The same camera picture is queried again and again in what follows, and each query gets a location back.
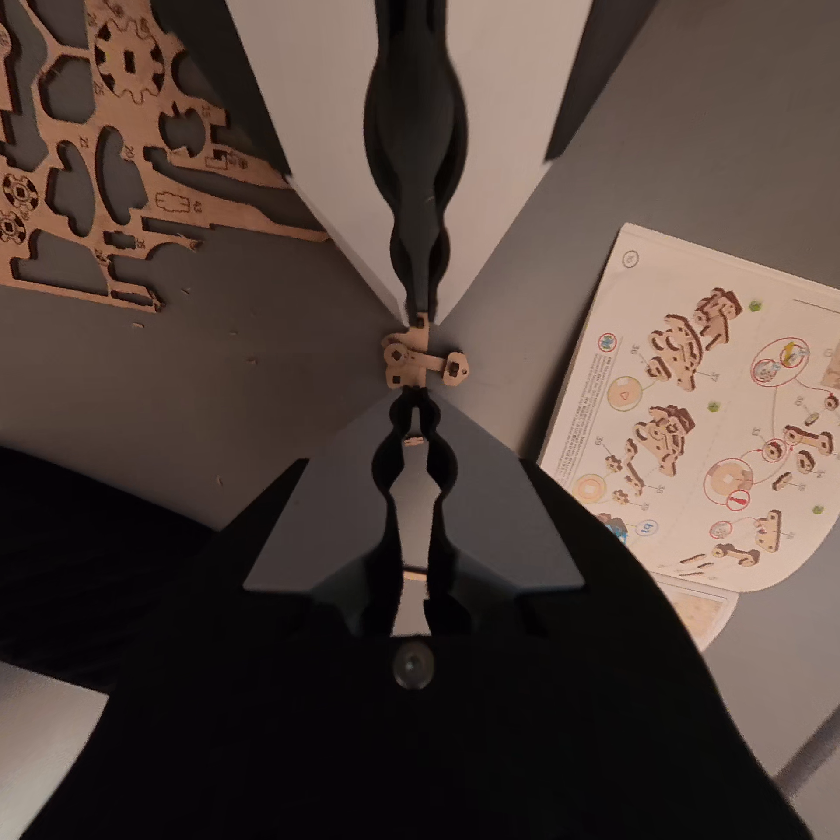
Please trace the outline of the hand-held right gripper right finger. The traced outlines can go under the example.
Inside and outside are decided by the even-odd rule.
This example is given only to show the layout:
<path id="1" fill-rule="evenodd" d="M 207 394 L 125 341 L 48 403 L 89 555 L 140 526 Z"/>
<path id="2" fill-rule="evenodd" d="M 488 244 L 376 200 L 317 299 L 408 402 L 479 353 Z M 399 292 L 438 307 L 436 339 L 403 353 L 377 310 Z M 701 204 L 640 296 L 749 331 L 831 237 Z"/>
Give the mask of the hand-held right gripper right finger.
<path id="1" fill-rule="evenodd" d="M 420 424 L 438 489 L 423 604 L 430 633 L 469 635 L 521 596 L 580 590 L 520 458 L 441 396 L 421 395 Z"/>

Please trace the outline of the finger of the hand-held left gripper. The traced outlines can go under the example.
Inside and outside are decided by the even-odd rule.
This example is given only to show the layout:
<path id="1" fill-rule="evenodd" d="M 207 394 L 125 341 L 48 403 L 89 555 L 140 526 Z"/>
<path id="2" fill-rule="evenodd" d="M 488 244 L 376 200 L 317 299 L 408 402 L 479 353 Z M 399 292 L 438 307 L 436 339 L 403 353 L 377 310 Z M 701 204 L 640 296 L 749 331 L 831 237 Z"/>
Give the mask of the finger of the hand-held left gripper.
<path id="1" fill-rule="evenodd" d="M 229 1 L 229 13 L 308 209 L 400 322 L 393 214 L 364 145 L 364 102 L 378 50 L 368 1 Z"/>
<path id="2" fill-rule="evenodd" d="M 416 304 L 441 323 L 550 168 L 550 137 L 593 2 L 416 3 L 435 140 Z"/>

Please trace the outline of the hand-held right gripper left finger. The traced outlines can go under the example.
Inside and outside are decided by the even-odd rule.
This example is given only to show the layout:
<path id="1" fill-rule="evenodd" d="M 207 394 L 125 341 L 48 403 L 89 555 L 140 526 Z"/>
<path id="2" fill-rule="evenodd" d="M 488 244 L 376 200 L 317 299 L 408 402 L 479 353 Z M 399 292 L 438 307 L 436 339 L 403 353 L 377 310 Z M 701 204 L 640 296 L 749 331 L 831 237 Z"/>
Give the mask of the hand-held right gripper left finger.
<path id="1" fill-rule="evenodd" d="M 352 634 L 390 636 L 403 594 L 392 488 L 416 394 L 404 389 L 342 428 L 302 471 L 245 579 L 250 592 L 332 606 Z"/>

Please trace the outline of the small wooden model assembly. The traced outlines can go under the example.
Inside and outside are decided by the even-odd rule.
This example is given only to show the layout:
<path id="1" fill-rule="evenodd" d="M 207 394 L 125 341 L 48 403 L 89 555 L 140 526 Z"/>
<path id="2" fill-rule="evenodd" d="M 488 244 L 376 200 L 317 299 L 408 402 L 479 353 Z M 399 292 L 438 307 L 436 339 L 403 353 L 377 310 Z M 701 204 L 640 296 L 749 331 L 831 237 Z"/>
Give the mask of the small wooden model assembly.
<path id="1" fill-rule="evenodd" d="M 452 352 L 441 358 L 428 352 L 429 320 L 426 312 L 416 315 L 404 332 L 393 332 L 381 342 L 385 379 L 389 388 L 423 389 L 427 373 L 440 374 L 447 386 L 457 386 L 469 377 L 469 363 L 463 353 Z"/>

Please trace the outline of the wooden laser-cut parts sheet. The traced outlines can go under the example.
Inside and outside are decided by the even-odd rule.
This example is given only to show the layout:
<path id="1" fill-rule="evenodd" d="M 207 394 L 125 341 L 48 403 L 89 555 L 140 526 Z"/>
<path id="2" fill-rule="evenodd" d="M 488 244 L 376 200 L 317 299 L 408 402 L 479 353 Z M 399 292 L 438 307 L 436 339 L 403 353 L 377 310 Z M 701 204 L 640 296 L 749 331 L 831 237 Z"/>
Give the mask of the wooden laser-cut parts sheet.
<path id="1" fill-rule="evenodd" d="M 215 129 L 229 126 L 228 114 L 183 90 L 175 67 L 186 48 L 161 26 L 151 2 L 84 2 L 84 45 L 69 45 L 56 37 L 31 2 L 20 6 L 45 47 L 29 86 L 45 157 L 27 171 L 2 154 L 2 287 L 159 312 L 163 301 L 156 292 L 117 278 L 114 258 L 122 250 L 130 259 L 149 259 L 165 245 L 196 250 L 203 242 L 151 229 L 150 223 L 239 228 L 311 243 L 329 239 L 320 230 L 279 224 L 252 205 L 199 190 L 154 167 L 146 153 L 157 149 L 179 172 L 219 175 L 228 182 L 275 192 L 293 191 L 286 177 L 266 161 L 214 139 Z M 81 121 L 52 115 L 46 103 L 48 80 L 67 64 L 80 65 L 90 75 L 92 111 Z M 142 207 L 129 210 L 124 223 L 109 208 L 98 170 L 102 138 L 111 131 L 119 134 L 120 158 L 136 166 L 147 195 Z M 70 149 L 79 153 L 93 193 L 87 231 L 59 213 L 50 198 L 58 173 L 69 170 Z M 42 235 L 84 248 L 96 262 L 102 287 L 84 290 L 20 276 L 18 266 L 36 258 Z"/>

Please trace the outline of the open instruction booklet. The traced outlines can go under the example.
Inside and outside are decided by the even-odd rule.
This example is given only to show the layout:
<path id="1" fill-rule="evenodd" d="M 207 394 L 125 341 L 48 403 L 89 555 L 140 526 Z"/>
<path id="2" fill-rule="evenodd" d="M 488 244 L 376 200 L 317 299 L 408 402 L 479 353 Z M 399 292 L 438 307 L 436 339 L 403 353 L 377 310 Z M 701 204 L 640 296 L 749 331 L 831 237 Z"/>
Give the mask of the open instruction booklet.
<path id="1" fill-rule="evenodd" d="M 838 290 L 625 224 L 541 468 L 651 573 L 699 650 L 839 511 Z"/>

